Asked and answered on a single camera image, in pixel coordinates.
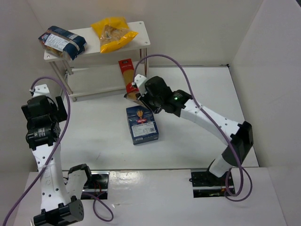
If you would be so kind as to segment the red spaghetti packet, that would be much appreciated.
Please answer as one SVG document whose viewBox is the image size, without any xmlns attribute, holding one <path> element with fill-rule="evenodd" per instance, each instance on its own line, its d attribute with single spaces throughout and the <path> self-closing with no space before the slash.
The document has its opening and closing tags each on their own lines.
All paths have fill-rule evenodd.
<svg viewBox="0 0 301 226">
<path fill-rule="evenodd" d="M 138 93 L 138 89 L 132 85 L 132 82 L 134 80 L 134 66 L 132 60 L 130 58 L 120 60 L 119 67 L 125 83 L 127 94 L 135 95 L 136 93 Z"/>
</svg>

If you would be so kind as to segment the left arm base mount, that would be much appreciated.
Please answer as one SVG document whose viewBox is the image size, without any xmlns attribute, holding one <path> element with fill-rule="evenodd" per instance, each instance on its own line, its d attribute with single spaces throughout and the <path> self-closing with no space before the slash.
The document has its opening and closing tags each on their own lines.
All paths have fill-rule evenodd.
<svg viewBox="0 0 301 226">
<path fill-rule="evenodd" d="M 86 193 L 99 196 L 101 200 L 107 200 L 109 186 L 109 171 L 92 171 L 91 180 L 86 182 L 82 190 L 81 199 L 91 200 Z"/>
</svg>

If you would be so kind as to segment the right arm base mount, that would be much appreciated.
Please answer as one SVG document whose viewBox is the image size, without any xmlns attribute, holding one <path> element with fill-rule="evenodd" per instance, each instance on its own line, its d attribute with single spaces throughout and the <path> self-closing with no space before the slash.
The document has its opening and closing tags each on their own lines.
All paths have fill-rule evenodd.
<svg viewBox="0 0 301 226">
<path fill-rule="evenodd" d="M 226 176 L 218 178 L 206 169 L 192 170 L 189 181 L 194 198 L 221 197 L 226 192 Z"/>
</svg>

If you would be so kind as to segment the yellow pasta bag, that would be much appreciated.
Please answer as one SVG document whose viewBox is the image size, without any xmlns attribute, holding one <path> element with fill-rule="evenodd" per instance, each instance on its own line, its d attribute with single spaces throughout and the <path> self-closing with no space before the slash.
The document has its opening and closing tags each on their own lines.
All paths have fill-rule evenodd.
<svg viewBox="0 0 301 226">
<path fill-rule="evenodd" d="M 139 34 L 129 28 L 124 17 L 107 17 L 90 26 L 99 38 L 102 54 L 123 48 Z"/>
</svg>

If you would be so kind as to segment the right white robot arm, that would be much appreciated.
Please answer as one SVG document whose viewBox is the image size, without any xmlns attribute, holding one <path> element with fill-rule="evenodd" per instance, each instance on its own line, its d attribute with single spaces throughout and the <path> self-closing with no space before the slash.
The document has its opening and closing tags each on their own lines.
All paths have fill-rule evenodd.
<svg viewBox="0 0 301 226">
<path fill-rule="evenodd" d="M 227 148 L 214 159 L 208 171 L 222 177 L 230 168 L 242 164 L 253 146 L 252 125 L 229 120 L 200 103 L 183 90 L 172 91 L 158 76 L 150 79 L 136 75 L 134 84 L 139 90 L 137 98 L 153 113 L 164 110 L 179 118 L 189 120 L 219 138 Z"/>
</svg>

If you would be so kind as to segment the dark blue pasta bag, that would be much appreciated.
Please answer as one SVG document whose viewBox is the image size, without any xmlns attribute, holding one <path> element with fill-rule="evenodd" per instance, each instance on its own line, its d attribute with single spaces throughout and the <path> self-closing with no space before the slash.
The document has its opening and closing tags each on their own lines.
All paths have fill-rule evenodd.
<svg viewBox="0 0 301 226">
<path fill-rule="evenodd" d="M 67 61 L 84 53 L 87 45 L 84 37 L 58 26 L 49 27 L 38 40 L 45 51 Z"/>
</svg>

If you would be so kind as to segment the dark blue pasta box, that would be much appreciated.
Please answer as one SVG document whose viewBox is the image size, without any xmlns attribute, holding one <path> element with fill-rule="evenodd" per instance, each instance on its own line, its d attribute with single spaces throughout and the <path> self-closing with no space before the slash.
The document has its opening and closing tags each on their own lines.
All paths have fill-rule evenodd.
<svg viewBox="0 0 301 226">
<path fill-rule="evenodd" d="M 152 111 L 137 105 L 126 108 L 126 114 L 133 145 L 158 140 L 159 132 Z"/>
</svg>

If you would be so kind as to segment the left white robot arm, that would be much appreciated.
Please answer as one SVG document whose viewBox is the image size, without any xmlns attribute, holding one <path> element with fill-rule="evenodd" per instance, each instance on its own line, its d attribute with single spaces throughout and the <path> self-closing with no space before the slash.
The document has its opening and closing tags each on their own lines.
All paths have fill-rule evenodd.
<svg viewBox="0 0 301 226">
<path fill-rule="evenodd" d="M 33 217 L 34 226 L 69 226 L 84 219 L 81 194 L 91 179 L 90 168 L 81 164 L 70 168 L 65 182 L 61 166 L 59 123 L 67 120 L 61 97 L 53 101 L 42 95 L 22 106 L 27 120 L 26 141 L 41 173 L 41 213 Z"/>
</svg>

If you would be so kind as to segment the white two-tier shelf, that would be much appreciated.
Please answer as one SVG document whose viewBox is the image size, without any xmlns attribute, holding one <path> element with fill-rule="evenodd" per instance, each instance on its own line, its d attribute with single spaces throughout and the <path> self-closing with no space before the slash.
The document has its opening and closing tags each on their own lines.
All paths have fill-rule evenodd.
<svg viewBox="0 0 301 226">
<path fill-rule="evenodd" d="M 122 77 L 119 61 L 130 58 L 135 65 L 147 55 L 151 42 L 143 21 L 128 24 L 138 35 L 115 52 L 102 54 L 100 41 L 94 30 L 89 28 L 75 29 L 72 32 L 84 37 L 87 41 L 86 51 L 74 61 L 66 61 L 45 52 L 44 60 L 54 69 L 57 77 L 65 84 L 73 101 L 79 97 L 121 91 L 126 86 Z"/>
</svg>

